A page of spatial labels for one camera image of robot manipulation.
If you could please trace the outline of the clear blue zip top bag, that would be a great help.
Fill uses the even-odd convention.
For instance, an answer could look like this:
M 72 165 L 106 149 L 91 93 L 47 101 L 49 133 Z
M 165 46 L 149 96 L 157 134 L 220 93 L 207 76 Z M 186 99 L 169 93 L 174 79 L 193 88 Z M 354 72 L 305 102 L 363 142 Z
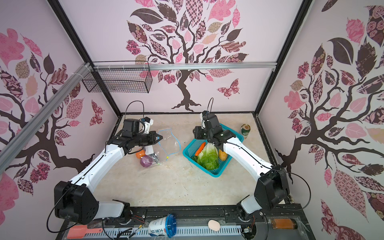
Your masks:
M 181 151 L 181 143 L 174 135 L 172 129 L 161 129 L 159 130 L 159 134 L 163 136 L 160 142 L 144 148 L 147 156 L 151 156 L 151 154 L 157 154 L 159 156 L 161 163 L 153 163 L 151 167 L 164 164 L 170 160 L 173 155 Z

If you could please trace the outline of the purple toy onion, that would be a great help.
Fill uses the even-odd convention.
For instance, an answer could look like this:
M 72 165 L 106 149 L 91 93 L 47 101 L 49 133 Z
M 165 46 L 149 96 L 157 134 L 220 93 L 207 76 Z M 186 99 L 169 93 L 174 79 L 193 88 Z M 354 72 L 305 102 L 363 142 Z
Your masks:
M 142 167 L 149 168 L 153 165 L 153 163 L 154 163 L 154 160 L 151 156 L 145 155 L 141 157 L 140 164 Z

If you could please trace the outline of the teal plastic basket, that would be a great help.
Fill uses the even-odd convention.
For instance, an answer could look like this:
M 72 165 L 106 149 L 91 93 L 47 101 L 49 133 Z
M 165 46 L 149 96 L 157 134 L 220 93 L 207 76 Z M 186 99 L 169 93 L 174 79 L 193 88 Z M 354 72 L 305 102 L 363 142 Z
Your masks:
M 219 151 L 207 140 L 193 139 L 183 150 L 183 156 L 211 177 L 221 176 L 232 157 Z

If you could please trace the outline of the orange toy pumpkin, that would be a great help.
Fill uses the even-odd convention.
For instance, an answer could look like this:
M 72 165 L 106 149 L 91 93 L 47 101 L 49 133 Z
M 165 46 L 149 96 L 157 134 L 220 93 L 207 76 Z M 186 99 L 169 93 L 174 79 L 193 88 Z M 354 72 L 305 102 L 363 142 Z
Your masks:
M 146 151 L 145 150 L 141 150 L 139 152 L 136 153 L 136 157 L 138 159 L 141 159 L 142 157 L 144 157 L 146 155 Z

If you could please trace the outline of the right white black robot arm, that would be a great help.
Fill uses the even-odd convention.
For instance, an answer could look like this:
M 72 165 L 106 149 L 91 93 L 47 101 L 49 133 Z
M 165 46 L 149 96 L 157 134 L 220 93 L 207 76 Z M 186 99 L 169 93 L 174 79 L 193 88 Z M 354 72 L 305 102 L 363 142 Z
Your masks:
M 262 160 L 249 150 L 230 130 L 224 130 L 217 116 L 208 111 L 200 114 L 201 125 L 193 130 L 196 140 L 207 140 L 238 161 L 256 181 L 253 195 L 238 203 L 238 212 L 246 218 L 255 211 L 271 210 L 288 197 L 287 174 L 280 165 Z

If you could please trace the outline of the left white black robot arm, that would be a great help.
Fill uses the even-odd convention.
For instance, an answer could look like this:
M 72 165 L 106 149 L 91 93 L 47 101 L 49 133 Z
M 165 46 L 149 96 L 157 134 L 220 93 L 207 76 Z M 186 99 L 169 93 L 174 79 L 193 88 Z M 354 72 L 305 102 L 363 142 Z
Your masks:
M 59 182 L 54 188 L 53 212 L 60 219 L 87 225 L 98 219 L 114 218 L 124 224 L 132 218 L 129 203 L 113 200 L 100 202 L 94 191 L 108 171 L 135 147 L 147 147 L 163 139 L 155 131 L 133 137 L 114 136 L 96 159 L 68 182 Z

